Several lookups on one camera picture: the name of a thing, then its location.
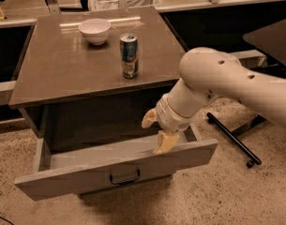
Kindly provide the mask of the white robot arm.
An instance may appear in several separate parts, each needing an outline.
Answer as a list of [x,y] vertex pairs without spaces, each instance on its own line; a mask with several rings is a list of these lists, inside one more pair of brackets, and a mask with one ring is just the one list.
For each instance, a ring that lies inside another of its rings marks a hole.
[[172,150],[194,114],[218,97],[238,101],[286,128],[286,79],[249,70],[234,55],[203,47],[186,52],[179,71],[172,90],[142,120],[143,128],[155,122],[161,127],[157,155]]

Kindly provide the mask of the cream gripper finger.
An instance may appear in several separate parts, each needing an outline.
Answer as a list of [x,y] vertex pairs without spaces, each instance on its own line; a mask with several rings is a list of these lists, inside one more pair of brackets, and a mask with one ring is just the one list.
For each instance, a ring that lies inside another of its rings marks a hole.
[[142,128],[150,128],[157,121],[158,119],[157,119],[156,110],[151,109],[143,117]]
[[158,132],[158,147],[153,151],[155,155],[169,152],[178,142],[179,134],[177,132],[170,132],[160,130]]

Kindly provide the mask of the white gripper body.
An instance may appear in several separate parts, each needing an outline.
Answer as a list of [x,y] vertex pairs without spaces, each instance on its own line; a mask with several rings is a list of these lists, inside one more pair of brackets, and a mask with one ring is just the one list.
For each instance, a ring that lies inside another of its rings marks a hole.
[[182,117],[173,111],[168,103],[167,94],[164,94],[158,101],[155,111],[158,124],[163,130],[179,132],[186,130],[190,126],[190,118]]

